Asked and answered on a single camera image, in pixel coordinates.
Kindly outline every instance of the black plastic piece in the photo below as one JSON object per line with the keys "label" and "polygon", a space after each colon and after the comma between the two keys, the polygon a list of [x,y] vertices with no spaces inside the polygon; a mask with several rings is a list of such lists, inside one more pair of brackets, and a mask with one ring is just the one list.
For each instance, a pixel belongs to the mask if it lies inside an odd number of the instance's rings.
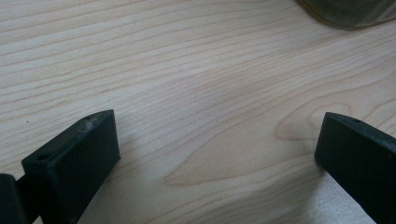
{"label": "black plastic piece", "polygon": [[[78,222],[120,159],[115,124],[113,110],[92,114],[22,160],[25,176],[17,181],[19,195],[11,201],[19,199],[28,222],[38,216],[44,223]],[[0,217],[0,223],[24,222]]]}
{"label": "black plastic piece", "polygon": [[27,224],[14,176],[0,174],[0,192],[0,223]]}
{"label": "black plastic piece", "polygon": [[377,223],[396,223],[396,139],[344,115],[326,113],[315,158]]}

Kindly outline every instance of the brown object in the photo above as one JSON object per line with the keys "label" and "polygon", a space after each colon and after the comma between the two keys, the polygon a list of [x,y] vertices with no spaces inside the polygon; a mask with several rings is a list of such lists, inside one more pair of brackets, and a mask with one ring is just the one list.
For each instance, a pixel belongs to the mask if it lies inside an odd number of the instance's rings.
{"label": "brown object", "polygon": [[363,27],[396,18],[394,0],[303,0],[311,11],[339,26]]}

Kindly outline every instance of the wood grain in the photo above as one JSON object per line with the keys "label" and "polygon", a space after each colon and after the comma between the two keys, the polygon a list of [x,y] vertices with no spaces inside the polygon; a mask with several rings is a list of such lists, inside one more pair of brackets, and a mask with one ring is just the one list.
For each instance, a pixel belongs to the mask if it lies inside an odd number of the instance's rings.
{"label": "wood grain", "polygon": [[289,0],[3,0],[0,169],[113,108],[121,161],[80,223],[373,223],[313,152],[326,111],[396,135],[395,62],[395,21]]}

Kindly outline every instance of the light wood surface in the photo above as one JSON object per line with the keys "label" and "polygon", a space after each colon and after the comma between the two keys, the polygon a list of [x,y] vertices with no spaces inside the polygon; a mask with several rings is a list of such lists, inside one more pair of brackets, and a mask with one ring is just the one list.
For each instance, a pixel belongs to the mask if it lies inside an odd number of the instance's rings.
{"label": "light wood surface", "polygon": [[0,172],[113,108],[121,160],[79,223],[373,223],[313,152],[326,111],[396,135],[395,24],[334,29],[291,0],[0,1]]}

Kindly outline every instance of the dark blurry object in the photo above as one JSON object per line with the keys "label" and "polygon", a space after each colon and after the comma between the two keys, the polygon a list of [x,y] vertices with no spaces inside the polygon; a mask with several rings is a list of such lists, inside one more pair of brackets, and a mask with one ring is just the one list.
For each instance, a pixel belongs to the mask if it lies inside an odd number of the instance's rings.
{"label": "dark blurry object", "polygon": [[315,159],[376,223],[396,223],[396,139],[326,113]]}
{"label": "dark blurry object", "polygon": [[395,0],[301,0],[323,20],[344,27],[364,27],[396,18]]}
{"label": "dark blurry object", "polygon": [[0,223],[77,223],[119,159],[113,110],[79,120],[22,160],[21,179],[0,175]]}

